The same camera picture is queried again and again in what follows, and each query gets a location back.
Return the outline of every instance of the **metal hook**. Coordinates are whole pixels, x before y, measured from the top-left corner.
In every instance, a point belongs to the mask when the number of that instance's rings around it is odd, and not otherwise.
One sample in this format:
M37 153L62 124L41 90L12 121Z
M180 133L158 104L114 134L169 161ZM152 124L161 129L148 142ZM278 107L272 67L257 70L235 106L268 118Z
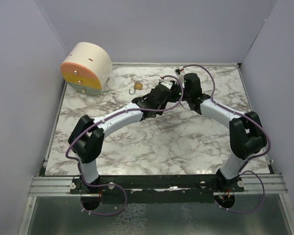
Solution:
M136 89L134 89L134 92L133 93L131 93L131 89L128 89L128 93L129 94L135 94L135 92L136 92Z

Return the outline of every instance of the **wall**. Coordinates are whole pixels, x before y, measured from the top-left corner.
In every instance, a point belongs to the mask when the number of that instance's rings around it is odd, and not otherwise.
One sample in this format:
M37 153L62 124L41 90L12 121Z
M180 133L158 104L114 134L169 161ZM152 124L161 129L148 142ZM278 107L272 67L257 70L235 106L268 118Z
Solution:
M239 63L276 0L36 0L69 51L103 47L113 62Z
M0 235L15 235L59 102L65 53L31 0L0 0Z
M255 111L272 139L269 157L294 206L294 0L278 0L242 65Z

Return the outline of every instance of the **gray marble vein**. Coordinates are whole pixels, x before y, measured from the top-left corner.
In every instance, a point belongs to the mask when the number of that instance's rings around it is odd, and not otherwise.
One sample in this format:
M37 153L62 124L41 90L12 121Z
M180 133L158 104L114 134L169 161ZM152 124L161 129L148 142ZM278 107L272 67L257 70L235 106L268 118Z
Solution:
M216 81L215 98L234 109L248 111L237 68L208 69ZM207 74L200 68L187 70L199 75L203 92L210 94L212 83ZM87 96L67 86L46 175L78 174L76 161L66 159L65 151L68 137L81 116L98 117L122 108L134 97L150 92L159 76L166 74L174 75L174 68L113 68L102 96ZM130 95L128 89L133 88L135 81L143 83L143 90ZM107 137L97 166L102 175L210 174L224 164L230 151L229 131L224 126L178 106L162 116L129 125ZM246 169L269 172L264 157L251 161Z

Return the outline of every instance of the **purple cable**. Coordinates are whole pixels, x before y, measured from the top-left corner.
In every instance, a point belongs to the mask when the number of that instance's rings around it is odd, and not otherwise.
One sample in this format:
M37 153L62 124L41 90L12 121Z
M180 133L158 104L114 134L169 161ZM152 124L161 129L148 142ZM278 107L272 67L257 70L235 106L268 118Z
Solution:
M217 106L219 106L219 107L225 109L226 111L233 113L233 110L230 110L229 108L227 108L227 107L225 107L225 106L223 106L223 105L217 103L217 102L214 100L214 94L215 94L215 91L216 91L216 84L215 84L215 80L214 80L212 74L211 74L211 73L210 73L210 72L209 72L204 66L202 66L202 65L191 64L191 65L185 65L185 66L183 66L183 68L187 68L187 67L190 67L190 66L200 67L200 68L202 68L203 70L205 70L205 71L208 73L208 75L209 75L210 78L211 78L212 84L213 84L213 90L212 90L211 95L210 95L210 99L211 99L211 101L212 101L214 104L216 104ZM241 171L241 170L243 170L243 168L247 165L247 163L248 163L250 160L252 160L252 159L254 159L254 158L262 157L262 156L266 155L267 153L269 153L269 151L270 151L270 149L271 149L271 140L270 140L270 137L269 137L268 133L267 133L267 132L262 128L262 126L259 125L257 122L255 122L254 120L252 120L251 118L249 118L248 116L246 116L246 115L244 115L244 114L241 114L241 113L235 113L235 114L237 114L237 115L239 115L239 116L241 116L241 117L246 118L248 121L250 121L250 122L253 123L255 126L257 126L257 128L259 128L259 129L264 133L264 135L266 136L267 141L268 141L268 147L267 147L266 151L263 152L263 153L261 153L261 154L258 154L258 155L254 155L254 156L249 157L248 160L244 163L244 165L240 168L239 171Z
M258 180L260 181L261 187L263 188L263 197L262 197L260 203L259 203L254 209L251 209L251 210L249 210L249 211L236 211L236 210L231 210L231 209L224 208L223 206L221 206L221 205L215 200L215 203L219 206L219 208L221 208L221 209L223 209L223 210L225 210L225 211L227 211L227 212L232 212L232 213L235 213L235 214L249 214L249 213L253 213L253 212L259 210L259 209L262 207L262 205L263 205L263 203L264 203L264 201L265 201L265 198L266 198L264 183L263 183L263 181L260 179L260 177L259 177L255 172L253 172L253 171L251 171L251 170L246 170L246 171L244 171L243 173L241 173L240 175L245 175L247 172L250 172L250 173L254 174L254 175L258 178Z
M122 111L119 111L109 117L106 117L104 118L103 120L104 121L108 121L110 120L111 118L114 118L120 114L123 114L125 112L131 112L131 111L150 111L150 112L165 112L165 111L169 111L171 109L174 109L175 107L177 107L182 99L183 99L183 95L184 95L184 90L183 90L183 85L182 83L175 77L175 76L172 76L172 75L165 75L163 77L161 77L162 79L166 78L166 77L171 77L171 78L174 78L178 84L180 85L181 87L181 97L179 99L179 101L173 105L172 107L170 108L167 108L167 109L143 109L143 108L133 108L133 109L128 109L127 111L126 110L122 110ZM99 213L99 212L94 212L94 211L88 211L86 210L85 208L83 208L83 211L86 211L88 213L91 213L91 214L95 214L95 215L101 215L101 216L113 216L113 215L117 215L119 213L121 213L125 207L126 207L126 204L127 204L127 195L126 195L126 191L120 186L120 185L116 185L116 184L104 184L104 185L91 185L89 183L86 182L83 174L82 174L82 171L81 171L81 168L80 168L80 161L79 161L79 158L76 158L76 157L71 157L69 156L69 152L72 150L73 146L76 144L77 141L79 141L80 138L82 138L83 135L85 135L89 130L91 130L92 128L94 128L95 126L99 125L102 123L102 120L92 124L90 127L86 128L79 136L77 136L77 138L70 144L69 148L67 149L66 153L65 153L65 156L68 158L68 159L72 159L72 160L77 160L78 163L77 163L77 167L78 167L78 171L80 173L80 176L84 182L85 185L89 186L89 187L92 187L92 188L99 188L99 187L106 187L106 186L116 186L117 188L120 188L122 190L122 192L124 193L124 197L125 197L125 200L124 200L124 204L122 206L122 208L114 213Z

